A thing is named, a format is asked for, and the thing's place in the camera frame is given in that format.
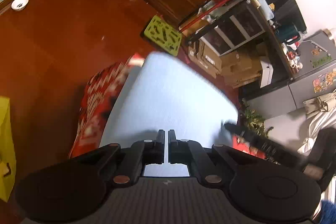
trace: small box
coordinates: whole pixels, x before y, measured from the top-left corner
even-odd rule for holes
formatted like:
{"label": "small box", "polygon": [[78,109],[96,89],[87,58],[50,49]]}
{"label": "small box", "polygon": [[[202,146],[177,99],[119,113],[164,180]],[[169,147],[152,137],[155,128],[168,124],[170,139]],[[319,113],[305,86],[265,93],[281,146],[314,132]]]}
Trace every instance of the small box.
{"label": "small box", "polygon": [[260,63],[262,67],[262,76],[260,79],[260,87],[264,87],[266,85],[269,85],[272,82],[272,76],[273,76],[273,66],[271,62],[269,61],[268,57],[261,56],[260,57]]}
{"label": "small box", "polygon": [[209,48],[203,41],[199,41],[199,52],[197,57],[206,63],[208,66],[212,66],[217,74],[221,74],[222,61],[217,54]]}
{"label": "small box", "polygon": [[210,74],[212,77],[216,78],[216,70],[212,66],[208,66],[206,63],[204,63],[202,60],[199,60],[197,58],[197,53],[195,48],[189,46],[188,47],[188,56],[192,62],[194,62],[196,65],[198,65],[200,68],[205,70],[208,74]]}

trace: green tray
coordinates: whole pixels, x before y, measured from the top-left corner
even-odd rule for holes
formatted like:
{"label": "green tray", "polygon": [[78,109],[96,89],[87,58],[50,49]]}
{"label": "green tray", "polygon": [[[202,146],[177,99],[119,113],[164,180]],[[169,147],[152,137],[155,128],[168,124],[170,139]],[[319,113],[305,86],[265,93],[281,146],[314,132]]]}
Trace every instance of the green tray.
{"label": "green tray", "polygon": [[173,56],[177,56],[182,34],[155,15],[143,32],[146,37]]}

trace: paper bag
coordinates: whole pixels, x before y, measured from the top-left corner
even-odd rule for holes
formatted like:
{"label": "paper bag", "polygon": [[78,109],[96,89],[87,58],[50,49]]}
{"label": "paper bag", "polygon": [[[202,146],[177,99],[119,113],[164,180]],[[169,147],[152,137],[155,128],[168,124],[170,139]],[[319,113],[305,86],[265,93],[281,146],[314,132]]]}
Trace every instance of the paper bag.
{"label": "paper bag", "polygon": [[0,199],[5,202],[13,189],[16,174],[10,119],[9,98],[0,96]]}

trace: gray textured surface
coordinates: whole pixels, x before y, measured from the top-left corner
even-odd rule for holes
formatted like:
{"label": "gray textured surface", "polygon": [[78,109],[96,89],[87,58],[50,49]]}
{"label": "gray textured surface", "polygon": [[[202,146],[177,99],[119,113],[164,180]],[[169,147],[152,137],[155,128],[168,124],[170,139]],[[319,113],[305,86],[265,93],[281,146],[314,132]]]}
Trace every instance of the gray textured surface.
{"label": "gray textured surface", "polygon": [[[35,224],[28,219],[21,224]],[[196,178],[140,178],[116,189],[95,213],[73,224],[257,224],[238,212],[218,189]]]}

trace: red patterned bag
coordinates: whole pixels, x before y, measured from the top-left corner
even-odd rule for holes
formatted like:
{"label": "red patterned bag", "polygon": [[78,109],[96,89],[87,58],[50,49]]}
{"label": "red patterned bag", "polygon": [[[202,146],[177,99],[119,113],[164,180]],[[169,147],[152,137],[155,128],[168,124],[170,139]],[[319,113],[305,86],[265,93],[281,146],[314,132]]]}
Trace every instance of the red patterned bag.
{"label": "red patterned bag", "polygon": [[107,120],[131,68],[141,66],[143,62],[144,58],[134,54],[126,63],[115,63],[89,80],[79,109],[77,136],[69,158],[99,147]]}

